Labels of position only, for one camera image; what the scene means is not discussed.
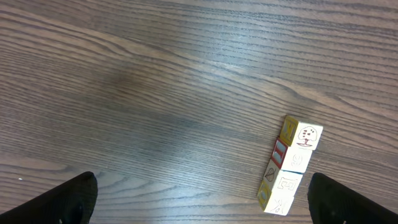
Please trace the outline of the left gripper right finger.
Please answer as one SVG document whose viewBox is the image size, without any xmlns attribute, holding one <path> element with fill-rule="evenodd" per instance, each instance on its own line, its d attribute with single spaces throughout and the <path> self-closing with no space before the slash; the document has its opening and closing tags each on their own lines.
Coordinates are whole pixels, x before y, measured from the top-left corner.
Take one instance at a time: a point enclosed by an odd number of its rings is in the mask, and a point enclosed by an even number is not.
<svg viewBox="0 0 398 224">
<path fill-rule="evenodd" d="M 307 198 L 313 224 L 397 224 L 396 213 L 319 172 Z"/>
</svg>

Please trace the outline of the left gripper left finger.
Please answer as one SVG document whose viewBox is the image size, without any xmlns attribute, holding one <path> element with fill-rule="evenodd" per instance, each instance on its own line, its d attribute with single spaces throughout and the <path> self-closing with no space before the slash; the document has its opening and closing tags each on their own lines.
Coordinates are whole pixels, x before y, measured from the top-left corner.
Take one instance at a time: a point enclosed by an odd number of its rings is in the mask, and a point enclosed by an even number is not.
<svg viewBox="0 0 398 224">
<path fill-rule="evenodd" d="M 94 173 L 84 172 L 1 214 L 1 224 L 88 224 L 98 196 Z"/>
</svg>

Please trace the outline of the white block red side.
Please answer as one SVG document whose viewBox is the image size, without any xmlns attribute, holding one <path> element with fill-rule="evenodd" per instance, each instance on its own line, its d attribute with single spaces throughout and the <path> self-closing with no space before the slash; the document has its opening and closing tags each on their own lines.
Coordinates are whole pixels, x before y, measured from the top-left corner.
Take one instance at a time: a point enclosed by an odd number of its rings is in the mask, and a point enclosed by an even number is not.
<svg viewBox="0 0 398 224">
<path fill-rule="evenodd" d="M 302 174 L 280 170 L 271 159 L 263 175 L 263 180 L 269 186 L 272 193 L 294 196 L 302 177 Z"/>
</svg>

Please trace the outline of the green B block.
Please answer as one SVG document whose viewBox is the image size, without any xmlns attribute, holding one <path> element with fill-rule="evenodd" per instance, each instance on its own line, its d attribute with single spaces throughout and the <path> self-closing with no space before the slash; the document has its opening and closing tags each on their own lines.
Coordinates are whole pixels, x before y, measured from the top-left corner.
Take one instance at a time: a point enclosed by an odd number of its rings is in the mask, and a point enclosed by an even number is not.
<svg viewBox="0 0 398 224">
<path fill-rule="evenodd" d="M 261 181 L 257 199 L 264 213 L 286 216 L 293 204 L 294 196 L 272 192 L 264 180 Z"/>
</svg>

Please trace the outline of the white number block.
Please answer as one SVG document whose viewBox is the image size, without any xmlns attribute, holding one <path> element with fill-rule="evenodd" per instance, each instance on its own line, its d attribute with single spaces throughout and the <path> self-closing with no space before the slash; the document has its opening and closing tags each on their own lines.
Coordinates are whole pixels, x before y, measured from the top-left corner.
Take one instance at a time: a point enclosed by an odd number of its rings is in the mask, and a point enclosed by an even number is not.
<svg viewBox="0 0 398 224">
<path fill-rule="evenodd" d="M 277 138 L 271 160 L 280 170 L 305 173 L 312 156 L 311 150 L 299 149 L 286 145 L 280 138 Z"/>
</svg>

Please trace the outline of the white block yellow side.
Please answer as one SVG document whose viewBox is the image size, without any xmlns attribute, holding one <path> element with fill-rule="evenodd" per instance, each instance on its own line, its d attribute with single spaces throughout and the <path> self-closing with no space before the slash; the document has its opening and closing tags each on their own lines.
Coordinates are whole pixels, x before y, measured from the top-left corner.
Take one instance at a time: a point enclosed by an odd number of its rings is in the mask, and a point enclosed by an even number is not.
<svg viewBox="0 0 398 224">
<path fill-rule="evenodd" d="M 314 151 L 320 141 L 323 126 L 305 118 L 287 115 L 279 138 L 290 147 Z"/>
</svg>

